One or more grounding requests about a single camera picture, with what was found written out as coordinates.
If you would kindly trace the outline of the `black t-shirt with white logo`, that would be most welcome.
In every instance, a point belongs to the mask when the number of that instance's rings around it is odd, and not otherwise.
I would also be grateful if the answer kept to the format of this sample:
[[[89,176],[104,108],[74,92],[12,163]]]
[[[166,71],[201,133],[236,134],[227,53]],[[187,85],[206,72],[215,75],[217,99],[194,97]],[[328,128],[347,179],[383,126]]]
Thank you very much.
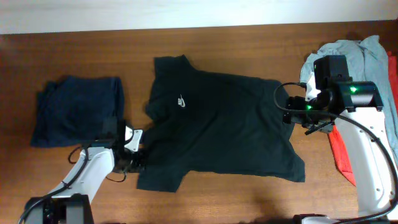
[[[305,180],[277,80],[197,70],[183,55],[157,57],[154,68],[138,189],[176,192],[191,171]]]

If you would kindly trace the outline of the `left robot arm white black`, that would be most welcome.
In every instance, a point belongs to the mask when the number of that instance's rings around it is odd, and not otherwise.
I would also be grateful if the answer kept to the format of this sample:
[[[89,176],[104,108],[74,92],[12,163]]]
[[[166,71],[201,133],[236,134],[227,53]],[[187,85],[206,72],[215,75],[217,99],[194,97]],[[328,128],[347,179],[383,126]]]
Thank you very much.
[[[32,197],[19,223],[93,223],[91,203],[111,173],[139,172],[143,165],[140,148],[142,129],[125,120],[109,119],[103,132],[78,148],[80,156],[67,176],[48,194]]]

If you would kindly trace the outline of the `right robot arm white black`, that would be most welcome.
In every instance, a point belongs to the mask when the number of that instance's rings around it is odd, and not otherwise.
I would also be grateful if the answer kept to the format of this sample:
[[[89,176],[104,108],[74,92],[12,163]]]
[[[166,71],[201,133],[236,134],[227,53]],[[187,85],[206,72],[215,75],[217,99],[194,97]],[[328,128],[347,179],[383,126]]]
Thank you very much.
[[[358,217],[340,223],[396,223],[397,165],[376,84],[354,81],[344,55],[319,58],[313,69],[300,83],[306,95],[289,97],[282,108],[283,121],[300,124],[306,134],[341,134],[356,182]]]

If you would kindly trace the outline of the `red garment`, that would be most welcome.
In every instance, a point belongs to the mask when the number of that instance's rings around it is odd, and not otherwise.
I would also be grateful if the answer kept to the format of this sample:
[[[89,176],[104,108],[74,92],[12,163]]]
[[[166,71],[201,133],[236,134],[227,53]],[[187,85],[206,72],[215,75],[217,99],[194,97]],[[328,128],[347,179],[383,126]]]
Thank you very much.
[[[389,85],[392,86],[392,95],[394,98],[395,108],[397,108],[397,55],[388,51],[388,78]],[[328,134],[331,150],[335,160],[336,168],[339,172],[354,186],[356,185],[354,174],[349,161],[346,146],[343,142],[340,132],[334,126],[330,134]]]

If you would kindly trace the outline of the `folded navy blue garment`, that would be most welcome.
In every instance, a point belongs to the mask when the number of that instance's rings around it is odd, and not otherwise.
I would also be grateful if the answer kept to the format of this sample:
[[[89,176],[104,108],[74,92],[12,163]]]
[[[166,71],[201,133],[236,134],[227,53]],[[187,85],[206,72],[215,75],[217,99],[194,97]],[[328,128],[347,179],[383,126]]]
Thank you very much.
[[[67,76],[48,82],[37,94],[32,147],[65,147],[94,140],[108,120],[124,118],[124,91],[119,77]]]

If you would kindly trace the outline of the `grey t-shirt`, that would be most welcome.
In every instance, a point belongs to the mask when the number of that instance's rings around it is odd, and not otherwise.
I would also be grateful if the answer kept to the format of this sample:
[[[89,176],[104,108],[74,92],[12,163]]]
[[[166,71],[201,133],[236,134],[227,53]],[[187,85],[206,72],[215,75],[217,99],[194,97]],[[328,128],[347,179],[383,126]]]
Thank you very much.
[[[388,56],[379,43],[379,36],[372,35],[364,40],[337,40],[323,45],[310,54],[300,72],[300,81],[308,82],[314,71],[313,63],[327,55],[344,55],[349,75],[355,81],[374,82],[384,105],[385,127],[389,145],[397,155],[397,110],[388,77]]]

